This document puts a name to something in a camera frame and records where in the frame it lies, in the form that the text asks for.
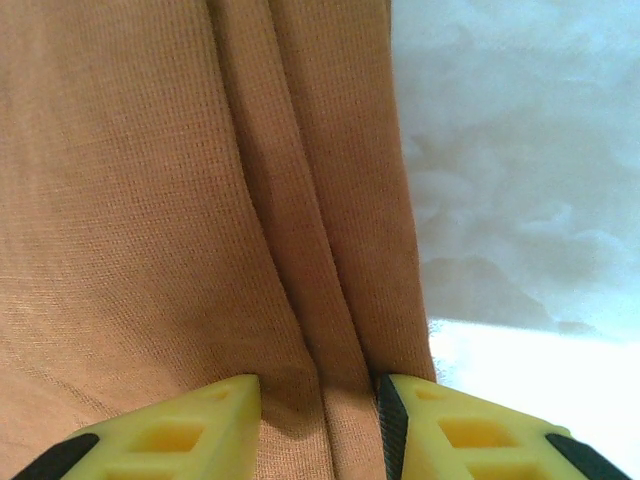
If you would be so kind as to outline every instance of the brown cloth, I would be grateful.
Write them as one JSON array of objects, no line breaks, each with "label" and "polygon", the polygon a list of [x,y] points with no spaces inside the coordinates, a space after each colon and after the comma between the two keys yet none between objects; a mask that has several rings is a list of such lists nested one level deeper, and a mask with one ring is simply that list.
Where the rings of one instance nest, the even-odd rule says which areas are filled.
[{"label": "brown cloth", "polygon": [[0,475],[258,373],[256,478],[383,480],[433,379],[386,0],[0,2]]}]

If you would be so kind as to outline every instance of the textured fabric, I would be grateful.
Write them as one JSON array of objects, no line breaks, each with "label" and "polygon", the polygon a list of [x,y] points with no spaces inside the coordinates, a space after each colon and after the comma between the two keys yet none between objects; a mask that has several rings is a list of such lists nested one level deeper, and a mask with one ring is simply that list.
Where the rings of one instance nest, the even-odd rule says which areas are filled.
[{"label": "textured fabric", "polygon": [[0,3],[0,474],[258,373],[256,478],[379,479],[433,378],[387,0]]}]

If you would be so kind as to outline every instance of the white surface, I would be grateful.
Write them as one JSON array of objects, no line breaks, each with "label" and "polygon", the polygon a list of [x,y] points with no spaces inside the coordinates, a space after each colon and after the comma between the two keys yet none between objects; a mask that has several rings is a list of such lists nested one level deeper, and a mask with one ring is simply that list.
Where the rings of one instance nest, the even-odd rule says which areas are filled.
[{"label": "white surface", "polygon": [[640,478],[640,2],[394,2],[442,383]]}]

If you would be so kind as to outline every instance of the knit fabric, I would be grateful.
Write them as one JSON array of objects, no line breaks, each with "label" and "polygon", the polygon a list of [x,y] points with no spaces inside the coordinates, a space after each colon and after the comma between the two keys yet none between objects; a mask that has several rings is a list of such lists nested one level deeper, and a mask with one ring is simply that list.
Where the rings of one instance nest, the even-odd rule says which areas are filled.
[{"label": "knit fabric", "polygon": [[257,373],[257,479],[384,480],[434,378],[387,0],[0,2],[0,476]]}]

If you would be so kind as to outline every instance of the yellow plastic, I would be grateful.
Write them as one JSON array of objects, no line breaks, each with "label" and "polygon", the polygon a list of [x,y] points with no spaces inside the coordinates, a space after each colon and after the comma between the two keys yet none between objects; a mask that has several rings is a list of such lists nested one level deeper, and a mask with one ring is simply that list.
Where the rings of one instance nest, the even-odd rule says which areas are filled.
[{"label": "yellow plastic", "polygon": [[391,380],[409,416],[402,480],[584,480],[545,439],[567,429],[426,380]]},{"label": "yellow plastic", "polygon": [[241,375],[92,425],[100,442],[64,480],[250,480],[260,427],[258,377]]}]

